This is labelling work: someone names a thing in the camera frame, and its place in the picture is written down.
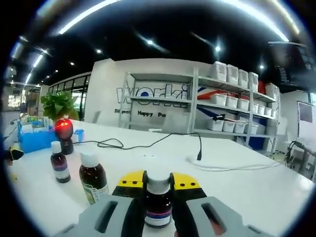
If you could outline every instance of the potted plant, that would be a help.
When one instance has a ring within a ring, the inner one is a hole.
[[[74,102],[77,96],[72,98],[71,92],[59,91],[57,93],[48,92],[40,98],[43,104],[44,116],[49,117],[54,122],[58,119],[68,117],[79,120],[78,112],[75,110]]]

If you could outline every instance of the table surface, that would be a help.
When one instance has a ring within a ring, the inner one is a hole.
[[[120,139],[126,147],[149,145],[165,134],[128,130],[73,121],[75,129],[84,129],[85,140]],[[181,172],[197,178],[208,196],[214,196],[242,215],[245,225],[254,225],[274,236],[286,231],[314,190],[314,183],[289,168],[278,167],[210,172],[188,163],[195,158],[199,140],[193,136],[172,135],[151,148],[128,151],[99,148],[95,143],[75,145],[67,156],[70,182],[57,183],[50,164],[50,149],[25,154],[9,171],[18,175],[13,188],[22,206],[44,234],[52,236],[89,207],[83,192],[79,167],[80,153],[96,154],[104,167],[112,192],[121,176],[136,170],[161,169]],[[202,162],[217,167],[271,165],[273,160],[228,139],[202,138]],[[162,230],[144,227],[143,236],[173,237],[174,224]]]

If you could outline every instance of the blue tray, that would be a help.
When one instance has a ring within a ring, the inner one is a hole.
[[[57,141],[55,131],[41,131],[34,133],[22,133],[21,125],[18,125],[18,139],[21,144],[21,149],[24,153],[35,152],[45,148],[50,148],[51,142]]]

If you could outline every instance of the medicine bottle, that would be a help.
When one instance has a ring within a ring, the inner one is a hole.
[[[166,227],[171,222],[170,175],[150,170],[147,177],[145,224],[152,228]]]
[[[66,157],[61,153],[59,141],[51,142],[52,155],[50,157],[54,175],[59,183],[67,183],[70,180]]]
[[[109,193],[105,171],[95,155],[81,154],[80,180],[92,205]]]

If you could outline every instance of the black ceiling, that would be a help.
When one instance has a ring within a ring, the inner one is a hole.
[[[28,40],[19,40],[24,46],[21,55],[9,60],[9,66],[16,70],[16,75],[9,80],[24,82],[43,49],[48,53],[33,69],[29,83],[41,84],[43,80],[44,84],[53,84],[89,72],[95,61],[106,58],[159,57],[213,63],[218,58],[210,44],[216,42],[222,45],[222,62],[247,71],[258,71],[258,65],[267,60],[268,42],[281,40],[252,16],[220,0],[174,0],[169,4],[166,0],[121,0],[92,13],[63,35],[58,34],[71,19],[100,2],[69,0],[55,7],[58,14],[50,12],[34,18],[20,34]],[[302,31],[300,35],[305,37],[297,37],[268,0],[242,2],[251,2],[266,12],[290,41],[308,42],[307,33]],[[302,16],[305,22],[309,24],[313,20],[314,15],[306,9],[304,1],[289,2],[298,15],[307,12]],[[153,40],[160,48],[147,45],[142,38]],[[98,54],[96,49],[101,49],[102,53]]]

